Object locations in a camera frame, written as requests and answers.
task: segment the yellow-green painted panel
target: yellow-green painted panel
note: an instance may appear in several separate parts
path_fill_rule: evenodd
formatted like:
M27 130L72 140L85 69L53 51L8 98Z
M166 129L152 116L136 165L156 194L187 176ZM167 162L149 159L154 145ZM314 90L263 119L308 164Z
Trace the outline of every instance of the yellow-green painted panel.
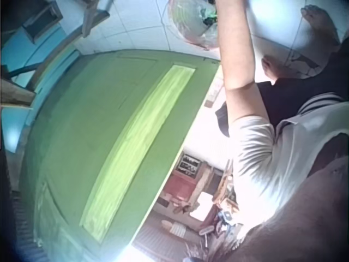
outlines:
M130 182L194 71L173 65L130 119L108 155L81 221L98 242L102 242Z

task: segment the green wooden door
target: green wooden door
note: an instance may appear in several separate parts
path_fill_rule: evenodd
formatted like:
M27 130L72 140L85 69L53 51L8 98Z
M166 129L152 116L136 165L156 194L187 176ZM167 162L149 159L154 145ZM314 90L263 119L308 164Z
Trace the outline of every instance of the green wooden door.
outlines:
M29 136L20 186L52 261L113 261L161 190L218 68L161 51L82 57Z

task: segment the foot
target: foot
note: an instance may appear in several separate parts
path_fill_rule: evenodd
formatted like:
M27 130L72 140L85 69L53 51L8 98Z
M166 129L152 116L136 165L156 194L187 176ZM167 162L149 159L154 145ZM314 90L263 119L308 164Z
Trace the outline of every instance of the foot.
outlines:
M273 81L279 78L296 78L296 72L288 67L284 67L280 61L272 56L264 56L262 58L262 67L265 75Z
M306 5L301 8L300 12L302 17L308 21L316 33L321 35L323 40L330 41L335 46L340 44L337 29L325 10L315 5Z

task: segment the person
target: person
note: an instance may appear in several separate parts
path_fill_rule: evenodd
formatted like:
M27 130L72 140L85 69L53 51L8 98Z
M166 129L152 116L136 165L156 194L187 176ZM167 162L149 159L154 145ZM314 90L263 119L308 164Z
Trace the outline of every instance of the person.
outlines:
M348 40L313 78L257 85L245 2L216 1L240 237L270 219L309 175L345 154L349 135ZM302 14L329 23L316 6ZM332 26L323 28L332 34ZM329 150L319 157L324 147Z

